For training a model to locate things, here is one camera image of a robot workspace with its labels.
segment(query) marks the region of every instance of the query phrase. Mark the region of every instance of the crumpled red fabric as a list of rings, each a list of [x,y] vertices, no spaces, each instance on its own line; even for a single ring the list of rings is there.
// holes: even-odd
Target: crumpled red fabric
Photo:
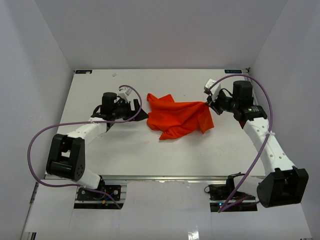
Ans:
[[[162,131],[160,140],[177,139],[200,128],[204,134],[214,127],[209,107],[201,101],[175,102],[171,94],[157,98],[146,97],[151,111],[147,119],[149,128]]]

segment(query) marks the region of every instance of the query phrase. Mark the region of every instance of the table surface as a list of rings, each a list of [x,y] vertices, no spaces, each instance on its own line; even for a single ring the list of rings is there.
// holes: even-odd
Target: table surface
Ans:
[[[225,76],[222,69],[117,69],[93,70],[75,74],[61,123],[88,121],[101,104],[104,92],[118,92],[123,84],[134,87],[142,97],[142,108],[149,113],[147,94],[171,94],[176,102],[206,101],[204,85],[209,78]],[[221,86],[232,92],[230,77]],[[132,93],[130,99],[137,98]],[[100,175],[130,176],[227,176],[245,172],[257,151],[239,123],[229,112],[218,116],[211,111],[215,127],[199,130],[176,140],[159,140],[161,132],[151,130],[147,120],[115,124],[110,131],[86,148],[86,166]],[[59,127],[66,134],[79,125]],[[259,161],[251,172],[264,176]]]

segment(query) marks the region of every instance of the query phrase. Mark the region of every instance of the wall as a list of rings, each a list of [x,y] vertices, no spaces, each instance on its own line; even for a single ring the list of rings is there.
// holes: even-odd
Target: wall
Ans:
[[[302,207],[315,240],[320,239],[319,56],[320,2],[289,0],[252,66],[273,103],[277,139],[309,173]],[[256,95],[267,106],[263,94]]]
[[[40,129],[60,121],[72,71],[34,0],[0,0],[0,31],[0,238],[17,240],[35,186],[28,144]],[[39,176],[54,132],[33,148]]]
[[[72,69],[247,68],[287,0],[36,0]]]

